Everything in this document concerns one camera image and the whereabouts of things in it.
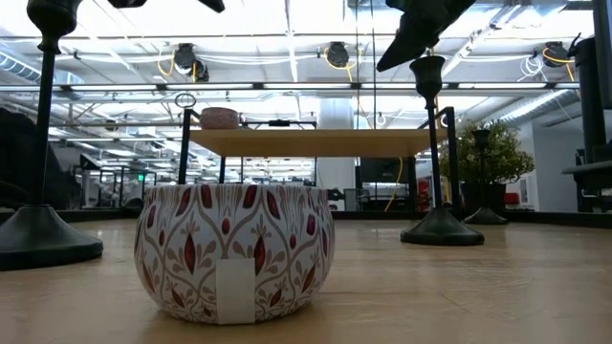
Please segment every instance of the potted plant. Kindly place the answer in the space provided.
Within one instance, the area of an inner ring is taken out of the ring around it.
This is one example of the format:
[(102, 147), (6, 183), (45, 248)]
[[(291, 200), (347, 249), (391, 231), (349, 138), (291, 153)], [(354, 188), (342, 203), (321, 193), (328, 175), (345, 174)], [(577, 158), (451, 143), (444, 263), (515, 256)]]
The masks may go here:
[[(491, 130), (486, 150), (485, 174), (480, 174), (479, 151), (474, 144), (472, 132), (487, 126)], [(448, 165), (448, 143), (440, 148), (440, 171), (450, 175)], [(490, 207), (499, 212), (504, 208), (506, 183), (516, 183), (520, 176), (534, 170), (534, 158), (520, 149), (517, 132), (501, 121), (487, 124), (467, 123), (457, 133), (457, 164), (459, 181), (466, 212), (472, 213), (480, 207), (480, 179), (488, 185)]]

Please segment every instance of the red and white floral pattern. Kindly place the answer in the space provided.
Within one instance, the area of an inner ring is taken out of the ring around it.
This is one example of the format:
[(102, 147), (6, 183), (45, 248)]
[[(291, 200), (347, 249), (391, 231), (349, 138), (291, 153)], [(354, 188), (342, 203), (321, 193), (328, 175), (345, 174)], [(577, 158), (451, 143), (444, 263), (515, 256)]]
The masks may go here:
[(252, 258), (255, 321), (287, 315), (321, 287), (334, 258), (325, 190), (242, 184), (150, 188), (134, 256), (144, 288), (162, 310), (217, 323), (215, 266)]

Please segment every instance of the green plant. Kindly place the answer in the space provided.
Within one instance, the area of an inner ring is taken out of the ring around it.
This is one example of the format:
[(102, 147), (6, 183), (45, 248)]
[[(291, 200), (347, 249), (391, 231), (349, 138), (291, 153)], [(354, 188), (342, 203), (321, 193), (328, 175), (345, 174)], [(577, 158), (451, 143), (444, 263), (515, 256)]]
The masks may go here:
[[(459, 180), (466, 183), (480, 182), (480, 152), (476, 149), (471, 132), (484, 126), (469, 122), (457, 133)], [(515, 130), (507, 128), (501, 121), (488, 123), (487, 128), (491, 130), (491, 134), (489, 147), (485, 151), (486, 183), (515, 183), (520, 176), (534, 170), (534, 158), (520, 150), (520, 141)], [(440, 153), (440, 171), (443, 176), (448, 177), (450, 170), (447, 142), (441, 146)]]

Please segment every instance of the shelf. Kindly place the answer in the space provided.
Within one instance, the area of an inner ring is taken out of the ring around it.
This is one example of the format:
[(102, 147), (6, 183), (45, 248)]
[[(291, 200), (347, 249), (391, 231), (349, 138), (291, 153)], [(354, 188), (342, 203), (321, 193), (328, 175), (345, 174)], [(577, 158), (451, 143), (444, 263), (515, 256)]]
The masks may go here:
[[(429, 148), (427, 129), (192, 130), (191, 140), (222, 157), (413, 157)], [(446, 130), (438, 130), (438, 141)]]

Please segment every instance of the black stand base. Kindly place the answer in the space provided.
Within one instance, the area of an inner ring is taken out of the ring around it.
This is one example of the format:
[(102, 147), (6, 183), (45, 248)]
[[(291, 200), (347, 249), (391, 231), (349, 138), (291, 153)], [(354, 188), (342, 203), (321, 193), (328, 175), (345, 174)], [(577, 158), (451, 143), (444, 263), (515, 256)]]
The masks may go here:
[(48, 205), (26, 205), (0, 226), (0, 271), (83, 262), (102, 255), (102, 241), (72, 228)]
[(488, 206), (481, 207), (473, 215), (466, 218), (466, 224), (470, 225), (506, 225), (508, 220), (495, 214)]
[(485, 243), (485, 237), (463, 225), (448, 210), (433, 208), (414, 228), (402, 231), (403, 243), (433, 246), (476, 246)]

